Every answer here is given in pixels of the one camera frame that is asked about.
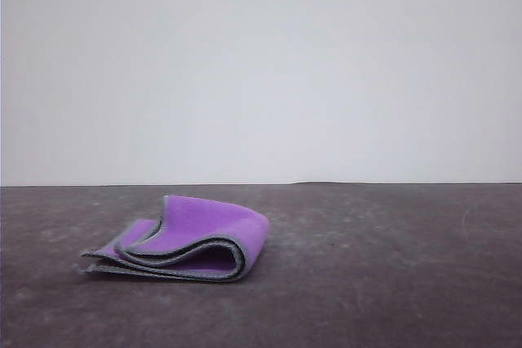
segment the white backdrop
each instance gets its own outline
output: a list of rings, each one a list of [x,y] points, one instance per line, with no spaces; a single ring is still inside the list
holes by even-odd
[[[2,0],[2,185],[522,181],[522,0]]]

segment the gray concrete floor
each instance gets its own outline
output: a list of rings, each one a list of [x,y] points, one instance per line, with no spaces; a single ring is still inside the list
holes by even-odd
[[[272,230],[232,284],[78,275],[179,194]],[[522,184],[8,187],[2,346],[521,347]]]

